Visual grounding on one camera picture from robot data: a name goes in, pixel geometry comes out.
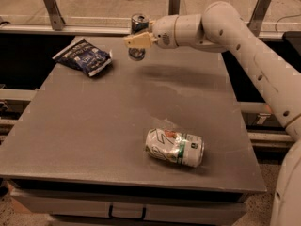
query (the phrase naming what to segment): small can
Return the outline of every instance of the small can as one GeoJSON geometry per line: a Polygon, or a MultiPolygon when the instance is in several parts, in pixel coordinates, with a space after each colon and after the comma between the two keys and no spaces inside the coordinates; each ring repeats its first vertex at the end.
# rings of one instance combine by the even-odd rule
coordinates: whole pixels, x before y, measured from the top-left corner
{"type": "Polygon", "coordinates": [[[132,33],[137,33],[149,27],[149,19],[145,15],[137,13],[132,16],[132,33]]]}
{"type": "Polygon", "coordinates": [[[204,154],[202,137],[164,129],[148,132],[145,151],[158,159],[196,168],[204,154]]]}

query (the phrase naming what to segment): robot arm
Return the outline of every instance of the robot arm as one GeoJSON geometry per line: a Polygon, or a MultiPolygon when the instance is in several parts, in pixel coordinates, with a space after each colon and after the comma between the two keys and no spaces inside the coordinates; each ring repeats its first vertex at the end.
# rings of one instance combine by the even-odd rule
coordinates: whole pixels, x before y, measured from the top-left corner
{"type": "Polygon", "coordinates": [[[233,6],[216,2],[203,15],[163,17],[125,38],[129,48],[163,49],[190,46],[207,52],[229,50],[244,68],[281,125],[296,141],[279,173],[271,226],[296,225],[301,221],[301,76],[290,64],[256,38],[233,6]]]}
{"type": "Polygon", "coordinates": [[[301,138],[300,73],[256,38],[229,3],[213,3],[203,15],[163,17],[150,25],[149,32],[125,38],[129,48],[153,43],[163,49],[231,51],[288,134],[301,138]]]}

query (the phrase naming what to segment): wire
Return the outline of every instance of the wire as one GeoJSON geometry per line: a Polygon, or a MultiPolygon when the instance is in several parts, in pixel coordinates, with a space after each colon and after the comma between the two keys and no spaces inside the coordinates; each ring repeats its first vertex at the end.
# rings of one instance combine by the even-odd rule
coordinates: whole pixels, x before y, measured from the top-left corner
{"type": "Polygon", "coordinates": [[[299,16],[301,16],[301,13],[300,13],[300,14],[296,14],[296,15],[285,16],[285,17],[279,18],[279,19],[277,20],[277,22],[275,23],[275,31],[277,31],[277,25],[278,25],[278,23],[279,23],[281,20],[283,20],[283,19],[288,19],[288,18],[295,18],[295,17],[299,17],[299,16]]]}

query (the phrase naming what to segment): can label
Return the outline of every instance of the can label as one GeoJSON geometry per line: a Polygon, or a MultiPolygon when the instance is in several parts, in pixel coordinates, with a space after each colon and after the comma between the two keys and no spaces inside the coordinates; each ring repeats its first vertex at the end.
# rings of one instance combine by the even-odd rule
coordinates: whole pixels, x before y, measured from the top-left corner
{"type": "Polygon", "coordinates": [[[145,150],[149,155],[161,160],[197,167],[203,156],[204,143],[198,136],[151,129],[147,136],[145,150]]]}

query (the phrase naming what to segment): table surface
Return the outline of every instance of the table surface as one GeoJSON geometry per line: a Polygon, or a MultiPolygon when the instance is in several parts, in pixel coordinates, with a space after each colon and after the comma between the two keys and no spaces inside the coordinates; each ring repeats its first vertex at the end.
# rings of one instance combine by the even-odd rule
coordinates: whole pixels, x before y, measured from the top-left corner
{"type": "Polygon", "coordinates": [[[91,79],[57,64],[0,147],[0,176],[265,191],[221,55],[153,46],[135,62],[122,38],[86,40],[112,50],[113,65],[91,79]],[[158,127],[202,136],[202,164],[194,169],[147,155],[146,134],[158,127]]]}

